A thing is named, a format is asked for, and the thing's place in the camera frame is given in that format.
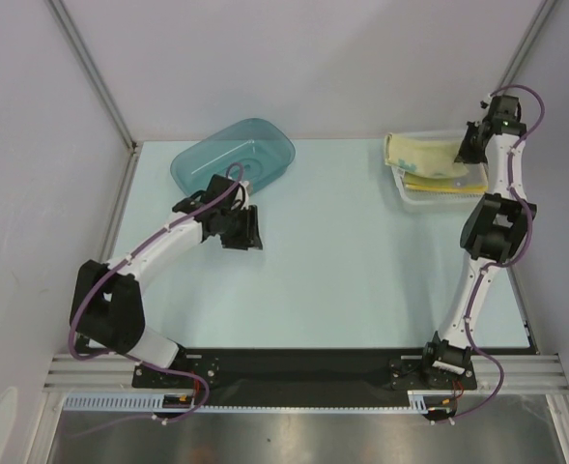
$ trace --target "tabletop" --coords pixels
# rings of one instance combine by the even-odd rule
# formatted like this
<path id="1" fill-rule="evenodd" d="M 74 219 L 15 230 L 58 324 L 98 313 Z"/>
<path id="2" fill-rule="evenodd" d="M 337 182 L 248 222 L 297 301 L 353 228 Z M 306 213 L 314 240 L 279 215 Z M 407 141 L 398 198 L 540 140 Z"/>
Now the tabletop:
<path id="1" fill-rule="evenodd" d="M 195 142 L 145 142 L 114 254 L 167 219 L 184 194 L 170 163 Z M 147 323 L 194 348 L 411 348 L 449 310 L 469 213 L 410 214 L 380 139 L 294 140 L 287 172 L 251 196 L 264 249 L 208 239 L 143 289 Z M 491 287 L 476 342 L 529 346 L 507 272 Z"/>

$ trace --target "cable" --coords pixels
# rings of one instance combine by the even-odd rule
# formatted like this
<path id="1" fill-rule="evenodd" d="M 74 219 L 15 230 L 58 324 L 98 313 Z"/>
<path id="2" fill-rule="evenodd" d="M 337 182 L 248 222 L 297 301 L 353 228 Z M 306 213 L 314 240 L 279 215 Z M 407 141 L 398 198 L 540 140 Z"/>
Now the cable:
<path id="1" fill-rule="evenodd" d="M 219 195 L 215 200 L 207 203 L 206 205 L 201 206 L 200 208 L 198 208 L 196 211 L 185 215 L 183 217 L 180 217 L 174 221 L 172 221 L 168 227 L 162 227 L 161 229 L 159 229 L 155 234 L 153 234 L 151 237 L 149 237 L 147 240 L 145 240 L 142 244 L 140 244 L 132 253 L 129 254 L 131 259 L 135 259 L 135 257 L 140 254 L 142 251 L 144 251 L 144 249 L 146 247 L 148 247 L 150 244 L 152 244 L 153 242 L 155 242 L 159 237 L 161 237 L 162 235 L 168 233 L 168 231 L 174 227 L 176 227 L 177 225 L 186 222 L 187 220 L 190 220 L 192 218 L 195 218 L 198 215 L 201 215 L 202 213 L 204 213 L 205 211 L 209 210 L 210 208 L 212 208 L 213 206 L 215 206 L 217 203 L 219 203 L 220 201 L 222 201 L 224 198 L 226 198 L 230 193 L 233 192 L 233 190 L 235 190 L 239 184 L 241 183 L 242 180 L 242 176 L 243 176 L 243 166 L 241 163 L 239 162 L 234 162 L 232 163 L 230 166 L 228 166 L 228 169 L 226 170 L 226 177 L 228 177 L 228 175 L 230 174 L 230 171 L 232 170 L 233 167 L 238 167 L 239 168 L 239 176 L 237 178 L 237 180 L 235 181 L 235 183 L 233 185 L 231 185 L 228 189 L 226 189 L 221 195 Z M 84 300 L 82 300 L 82 303 L 80 304 L 80 306 L 78 307 L 78 310 L 75 312 L 75 315 L 73 316 L 73 319 L 71 320 L 71 324 L 70 324 L 70 335 L 69 335 L 69 339 L 68 339 L 68 346 L 70 349 L 70 354 L 72 357 L 74 357 L 75 359 L 79 360 L 79 361 L 86 361 L 86 360 L 90 360 L 92 358 L 96 358 L 99 355 L 104 355 L 104 354 L 108 354 L 110 353 L 109 350 L 98 350 L 95 353 L 89 354 L 89 355 L 80 355 L 76 350 L 75 350 L 75 334 L 76 334 L 76 330 L 78 327 L 78 323 L 80 322 L 80 318 L 82 317 L 82 314 L 84 314 L 84 311 L 86 311 L 86 308 L 88 307 L 89 303 L 91 302 L 91 300 L 95 297 L 95 295 L 99 292 L 99 290 L 101 289 L 101 287 L 115 274 L 117 274 L 121 269 L 124 268 L 125 265 L 128 264 L 128 260 L 127 259 L 122 259 L 121 262 L 119 264 L 117 264 L 116 266 L 114 266 L 110 271 L 108 271 L 100 280 L 97 281 L 97 283 L 91 288 L 91 290 L 89 290 L 89 292 L 87 293 L 87 295 L 84 297 Z"/>
<path id="2" fill-rule="evenodd" d="M 138 256 L 142 251 L 145 250 L 145 248 L 147 248 L 150 244 L 152 244 L 153 242 L 155 242 L 159 237 L 161 237 L 162 235 L 168 233 L 170 231 L 170 229 L 178 226 L 179 224 L 186 222 L 187 220 L 190 220 L 191 218 L 195 218 L 198 215 L 201 215 L 203 212 L 209 210 L 210 208 L 212 208 L 213 206 L 215 206 L 216 204 L 218 204 L 220 201 L 222 201 L 224 198 L 226 198 L 230 193 L 232 193 L 236 188 L 239 187 L 242 177 L 243 177 L 243 166 L 242 164 L 240 164 L 239 162 L 234 162 L 232 163 L 230 166 L 228 166 L 228 169 L 226 169 L 226 177 L 229 176 L 231 170 L 233 169 L 233 167 L 237 167 L 239 169 L 239 175 L 237 177 L 237 180 L 228 188 L 226 189 L 222 194 L 220 194 L 216 199 L 214 199 L 213 201 L 207 203 L 206 205 L 203 205 L 202 207 L 198 208 L 196 211 L 185 215 L 183 217 L 180 217 L 174 221 L 172 221 L 170 224 L 168 224 L 167 227 L 162 227 L 161 229 L 159 229 L 156 233 L 154 233 L 151 237 L 149 237 L 147 240 L 145 240 L 143 243 L 141 243 L 129 256 L 130 256 L 130 260 L 134 259 L 136 256 Z M 103 354 L 108 354 L 110 353 L 110 350 L 98 350 L 95 353 L 89 354 L 89 355 L 80 355 L 76 350 L 75 350 L 75 335 L 76 335 L 76 329 L 78 327 L 78 323 L 80 322 L 80 318 L 82 317 L 82 314 L 84 314 L 84 311 L 86 310 L 86 308 L 88 307 L 89 303 L 91 302 L 91 300 L 95 297 L 95 295 L 99 292 L 99 290 L 101 289 L 101 287 L 103 287 L 103 285 L 105 285 L 105 283 L 112 277 L 114 276 L 116 273 L 118 273 L 121 269 L 124 268 L 125 265 L 128 264 L 128 260 L 127 259 L 122 259 L 121 262 L 119 264 L 117 264 L 116 266 L 114 266 L 112 269 L 110 269 L 102 278 L 100 278 L 100 280 L 97 281 L 97 283 L 93 286 L 93 288 L 91 288 L 91 290 L 87 293 L 87 295 L 85 296 L 84 300 L 82 301 L 82 303 L 80 303 L 80 306 L 78 307 L 78 310 L 76 311 L 75 315 L 73 316 L 73 319 L 71 320 L 71 324 L 70 324 L 70 334 L 68 336 L 68 348 L 70 350 L 70 354 L 77 360 L 79 361 L 87 361 L 90 360 L 92 358 L 96 358 L 97 356 L 103 355 Z M 151 364 L 149 362 L 142 362 L 141 360 L 138 360 L 137 358 L 134 358 L 132 356 L 128 356 L 125 355 L 126 358 L 131 359 L 133 361 L 136 361 L 138 363 L 142 363 L 144 366 L 150 368 L 151 370 L 155 370 L 157 372 L 161 372 L 163 374 L 168 374 L 168 375 L 179 375 L 182 377 L 188 377 L 190 379 L 194 380 L 194 385 L 196 385 L 196 382 L 199 382 L 200 384 L 203 385 L 203 387 L 205 388 L 205 393 L 202 397 L 202 399 L 196 404 L 194 405 L 192 408 L 190 408 L 188 411 L 186 411 L 185 413 L 183 413 L 182 415 L 174 418 L 174 419 L 164 419 L 161 421 L 162 424 L 166 424 L 166 423 L 172 423 L 172 422 L 177 422 L 177 421 L 182 421 L 183 419 L 186 419 L 187 417 L 191 416 L 192 414 L 194 414 L 198 409 L 200 409 L 202 406 L 205 405 L 205 403 L 207 402 L 207 400 L 209 399 L 209 394 L 210 394 L 210 388 L 209 388 L 209 383 L 203 379 L 201 376 L 194 374 L 193 372 L 184 372 L 181 370 L 175 370 L 175 369 L 167 369 L 164 367 L 159 367 L 157 365 Z M 116 425 L 118 423 L 122 423 L 122 422 L 126 422 L 126 421 L 133 421 L 135 419 L 146 419 L 146 418 L 150 418 L 151 416 L 146 416 L 146 415 L 134 415 L 134 416 L 129 416 L 129 417 L 125 417 L 125 418 L 121 418 L 118 420 L 114 420 L 112 422 L 108 422 L 102 425 L 98 425 L 97 427 L 85 430 L 83 432 L 80 432 L 78 434 L 74 434 L 72 435 L 73 438 L 78 438 L 78 437 L 82 437 L 84 435 L 88 435 L 90 433 L 99 431 L 99 430 L 103 430 L 107 427 Z"/>
<path id="3" fill-rule="evenodd" d="M 242 204 L 240 205 L 239 209 L 245 205 L 245 200 L 247 200 L 247 196 L 245 194 L 245 188 L 242 188 Z"/>
<path id="4" fill-rule="evenodd" d="M 473 308 L 473 303 L 475 301 L 475 298 L 477 297 L 477 292 L 479 291 L 479 287 L 481 286 L 481 283 L 485 278 L 485 276 L 484 276 L 485 272 L 488 271 L 491 267 L 508 268 L 510 266 L 515 265 L 521 259 L 523 259 L 523 256 L 525 256 L 525 253 L 528 250 L 528 247 L 530 246 L 531 237 L 532 237 L 532 233 L 533 233 L 533 213 L 531 212 L 531 209 L 529 208 L 529 206 L 525 202 L 525 200 L 523 198 L 521 198 L 521 196 L 518 194 L 516 189 L 513 187 L 513 183 L 514 183 L 513 161 L 514 161 L 514 156 L 515 156 L 513 151 L 516 148 L 518 148 L 518 146 L 521 143 L 523 143 L 542 123 L 542 120 L 544 119 L 544 115 L 546 114 L 546 106 L 544 104 L 544 101 L 542 100 L 542 98 L 540 97 L 540 95 L 537 92 L 535 92 L 530 87 L 527 87 L 527 86 L 521 85 L 521 84 L 505 85 L 503 87 L 500 87 L 499 89 L 496 89 L 496 91 L 493 92 L 491 94 L 491 96 L 494 96 L 497 93 L 502 92 L 504 90 L 508 90 L 508 89 L 525 90 L 526 92 L 529 92 L 530 94 L 532 94 L 535 97 L 535 99 L 537 100 L 537 102 L 539 103 L 539 116 L 537 117 L 537 121 L 535 121 L 535 124 L 533 124 L 533 126 L 531 126 L 531 128 L 529 130 L 527 130 L 518 140 L 516 140 L 516 143 L 514 143 L 514 145 L 507 152 L 508 157 L 509 157 L 508 163 L 507 163 L 507 182 L 508 182 L 508 186 L 509 186 L 508 190 L 512 194 L 512 196 L 516 199 L 516 201 L 518 201 L 521 204 L 523 210 L 525 211 L 525 215 L 526 215 L 525 243 L 521 246 L 518 254 L 509 262 L 502 263 L 502 264 L 501 263 L 488 263 L 487 265 L 483 266 L 481 268 L 481 275 L 477 278 L 477 281 L 475 282 L 475 285 L 473 286 L 473 289 L 470 292 L 470 298 L 469 298 L 469 301 L 467 302 L 467 310 L 465 311 L 465 333 L 467 335 L 467 339 L 469 340 L 469 344 L 470 344 L 470 347 L 472 348 L 472 350 L 477 355 L 479 355 L 483 358 L 486 358 L 488 361 L 492 362 L 494 365 L 497 366 L 498 382 L 497 382 L 497 386 L 495 387 L 493 392 L 490 393 L 490 395 L 488 397 L 486 397 L 477 406 L 474 406 L 473 408 L 471 408 L 471 409 L 469 409 L 463 413 L 458 414 L 456 416 L 456 418 L 468 416 L 469 414 L 473 413 L 474 411 L 477 411 L 478 409 L 484 407 L 486 404 L 488 404 L 490 401 L 492 401 L 493 398 L 495 398 L 497 396 L 498 392 L 500 391 L 501 387 L 503 386 L 503 382 L 505 380 L 505 371 L 503 370 L 503 366 L 500 364 L 500 362 L 496 358 L 494 358 L 491 355 L 489 355 L 488 353 L 484 352 L 481 348 L 479 348 L 475 344 L 475 341 L 473 340 L 472 333 L 470 331 L 470 324 L 469 324 L 470 314 L 471 314 L 471 311 Z"/>
<path id="5" fill-rule="evenodd" d="M 458 401 L 460 398 L 464 396 L 465 387 L 462 385 L 462 382 L 460 382 L 459 380 L 454 380 L 452 384 L 454 388 L 454 400 Z M 460 393 L 457 393 L 456 387 L 460 388 Z"/>
<path id="6" fill-rule="evenodd" d="M 194 398 L 198 396 L 199 392 L 200 392 L 200 382 L 194 379 Z"/>

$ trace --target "metal floor plate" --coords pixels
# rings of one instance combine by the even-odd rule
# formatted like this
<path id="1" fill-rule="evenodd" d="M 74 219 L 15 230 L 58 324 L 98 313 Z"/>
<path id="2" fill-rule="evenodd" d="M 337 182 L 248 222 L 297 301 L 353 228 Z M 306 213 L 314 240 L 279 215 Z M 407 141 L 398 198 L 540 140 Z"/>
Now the metal floor plate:
<path id="1" fill-rule="evenodd" d="M 463 398 L 461 407 L 479 399 Z M 501 396 L 454 426 L 432 426 L 420 416 L 199 414 L 166 427 L 133 420 L 69 437 L 121 416 L 64 412 L 48 463 L 565 462 L 548 404 L 539 395 Z"/>

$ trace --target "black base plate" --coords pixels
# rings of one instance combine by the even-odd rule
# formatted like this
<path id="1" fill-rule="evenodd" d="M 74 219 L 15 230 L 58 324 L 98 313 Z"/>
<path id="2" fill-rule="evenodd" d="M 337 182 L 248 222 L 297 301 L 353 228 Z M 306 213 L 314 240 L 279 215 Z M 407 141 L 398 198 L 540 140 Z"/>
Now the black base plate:
<path id="1" fill-rule="evenodd" d="M 389 361 L 390 387 L 395 391 L 406 390 L 454 390 L 454 381 L 465 390 L 477 390 L 472 363 L 465 374 L 456 375 L 435 368 L 422 372 L 420 359 L 392 359 Z"/>
<path id="2" fill-rule="evenodd" d="M 201 357 L 174 361 L 169 368 L 193 372 L 205 379 L 210 387 L 214 387 L 218 380 L 217 358 Z M 175 374 L 162 374 L 144 365 L 138 365 L 133 370 L 131 385 L 135 389 L 193 389 L 194 380 Z"/>

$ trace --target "teal plastic bowl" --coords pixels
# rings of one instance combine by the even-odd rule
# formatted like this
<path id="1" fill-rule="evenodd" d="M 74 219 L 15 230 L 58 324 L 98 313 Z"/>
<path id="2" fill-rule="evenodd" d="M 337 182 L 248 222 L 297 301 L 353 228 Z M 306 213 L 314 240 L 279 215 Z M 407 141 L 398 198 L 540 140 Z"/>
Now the teal plastic bowl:
<path id="1" fill-rule="evenodd" d="M 207 188 L 213 174 L 224 176 L 233 162 L 243 166 L 243 179 L 253 192 L 267 186 L 286 172 L 295 159 L 295 146 L 269 121 L 252 118 L 221 130 L 179 153 L 170 173 L 185 195 Z M 233 168 L 235 179 L 238 169 Z"/>

